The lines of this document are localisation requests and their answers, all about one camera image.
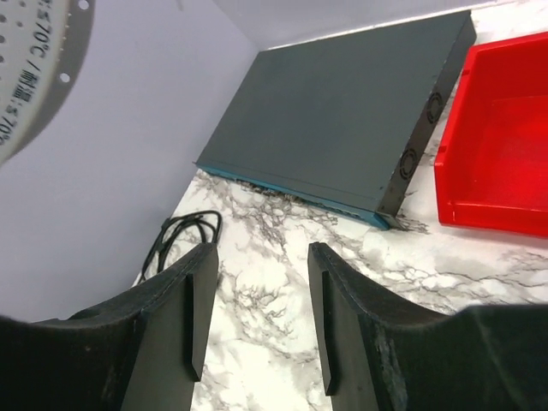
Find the grey perforated cable spool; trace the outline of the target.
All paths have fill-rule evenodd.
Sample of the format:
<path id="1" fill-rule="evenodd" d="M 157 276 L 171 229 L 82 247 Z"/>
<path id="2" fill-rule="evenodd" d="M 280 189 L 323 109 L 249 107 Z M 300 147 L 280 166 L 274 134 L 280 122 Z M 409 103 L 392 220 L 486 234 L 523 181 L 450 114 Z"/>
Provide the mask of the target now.
<path id="1" fill-rule="evenodd" d="M 63 106 L 89 46 L 93 0 L 1 2 L 1 163 L 28 146 Z"/>

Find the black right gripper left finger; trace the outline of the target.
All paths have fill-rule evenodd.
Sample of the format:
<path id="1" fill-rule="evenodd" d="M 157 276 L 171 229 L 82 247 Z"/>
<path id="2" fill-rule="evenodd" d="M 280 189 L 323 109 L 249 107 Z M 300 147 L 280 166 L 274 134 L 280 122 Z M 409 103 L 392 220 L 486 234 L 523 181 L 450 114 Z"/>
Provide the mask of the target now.
<path id="1" fill-rule="evenodd" d="M 2 318 L 2 409 L 190 409 L 217 275 L 217 247 L 201 243 L 156 276 L 68 319 Z"/>

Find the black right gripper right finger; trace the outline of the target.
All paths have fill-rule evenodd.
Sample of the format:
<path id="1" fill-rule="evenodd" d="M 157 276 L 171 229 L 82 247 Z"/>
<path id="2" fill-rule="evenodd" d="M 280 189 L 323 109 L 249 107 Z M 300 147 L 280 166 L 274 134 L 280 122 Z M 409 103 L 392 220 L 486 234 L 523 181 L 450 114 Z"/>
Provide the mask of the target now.
<path id="1" fill-rule="evenodd" d="M 325 394 L 335 410 L 544 410 L 547 307 L 406 300 L 315 242 L 309 288 Z"/>

